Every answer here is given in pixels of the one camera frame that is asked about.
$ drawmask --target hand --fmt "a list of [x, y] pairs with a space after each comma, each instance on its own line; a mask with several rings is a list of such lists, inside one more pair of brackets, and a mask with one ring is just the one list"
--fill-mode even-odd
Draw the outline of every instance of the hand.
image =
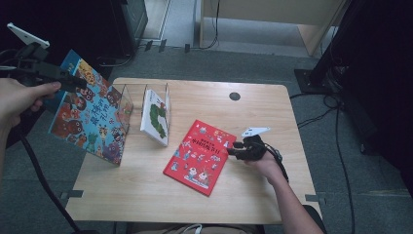
[[264, 156], [258, 161], [244, 162], [252, 168], [255, 168], [261, 175], [266, 177], [271, 184], [273, 184], [276, 179], [284, 179], [280, 166], [277, 164], [274, 156], [268, 151], [265, 152]]
[[30, 108], [38, 111], [43, 98], [53, 98], [60, 89], [59, 82], [25, 87], [17, 80], [0, 78], [0, 131], [8, 132], [20, 122], [19, 115]]

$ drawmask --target gray carpet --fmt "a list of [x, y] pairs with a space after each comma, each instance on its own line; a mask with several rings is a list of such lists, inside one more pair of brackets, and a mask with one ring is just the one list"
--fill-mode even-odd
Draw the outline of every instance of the gray carpet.
[[[293, 69], [312, 69], [314, 58], [290, 58], [166, 48], [163, 53], [138, 51], [127, 65], [116, 67], [108, 79], [141, 77], [282, 84], [299, 93]], [[292, 100], [297, 123], [322, 114], [322, 96]], [[47, 134], [53, 115], [45, 112], [28, 136], [45, 176], [56, 195], [70, 190], [84, 152]], [[324, 224], [329, 233], [352, 229], [348, 191], [335, 141], [336, 112], [300, 129]], [[381, 156], [359, 152], [357, 132], [345, 111], [339, 113], [339, 143], [353, 192], [356, 233], [412, 233], [413, 203], [398, 171]], [[6, 152], [0, 197], [0, 224], [9, 233], [70, 233], [71, 228], [43, 192], [21, 143]], [[78, 222], [82, 229], [112, 233], [112, 222]], [[118, 223], [117, 233], [126, 224]], [[276, 225], [267, 233], [281, 233]]]

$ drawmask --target book title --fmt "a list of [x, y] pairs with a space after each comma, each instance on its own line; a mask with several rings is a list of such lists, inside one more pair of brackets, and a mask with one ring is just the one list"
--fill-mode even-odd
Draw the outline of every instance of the book title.
[[97, 126], [99, 121], [107, 121], [107, 113], [109, 110], [109, 104], [104, 103], [103, 99], [98, 101], [98, 104], [94, 104], [92, 108], [91, 122]]
[[207, 141], [205, 139], [198, 140], [198, 139], [193, 138], [192, 143], [195, 143], [195, 144], [199, 145], [200, 147], [202, 147], [206, 150], [209, 150], [209, 151], [211, 151], [212, 153], [215, 153], [215, 154], [219, 154], [219, 152], [220, 152], [220, 150], [215, 147], [214, 143], [212, 143], [210, 141]]

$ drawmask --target book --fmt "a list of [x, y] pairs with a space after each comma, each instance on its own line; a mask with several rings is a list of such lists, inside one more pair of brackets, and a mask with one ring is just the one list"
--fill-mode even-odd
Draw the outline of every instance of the book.
[[49, 133], [115, 165], [120, 165], [133, 105], [71, 50], [60, 66], [86, 79], [86, 90], [65, 92]]
[[152, 89], [146, 89], [140, 130], [163, 146], [168, 146], [168, 106]]
[[195, 120], [174, 151], [164, 174], [209, 196], [237, 137]]

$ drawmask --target finger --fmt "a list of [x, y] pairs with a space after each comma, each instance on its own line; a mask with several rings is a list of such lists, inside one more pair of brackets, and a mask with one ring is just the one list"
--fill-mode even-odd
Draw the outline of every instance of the finger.
[[52, 95], [54, 92], [58, 91], [61, 87], [60, 82], [46, 83], [43, 85], [31, 87], [30, 89], [33, 92], [33, 95], [36, 98]]
[[38, 105], [30, 106], [30, 110], [33, 111], [33, 112], [39, 111], [39, 109], [40, 109], [40, 106], [38, 106]]
[[41, 99], [36, 99], [33, 103], [33, 105], [37, 105], [37, 106], [42, 106], [43, 105], [43, 101]]

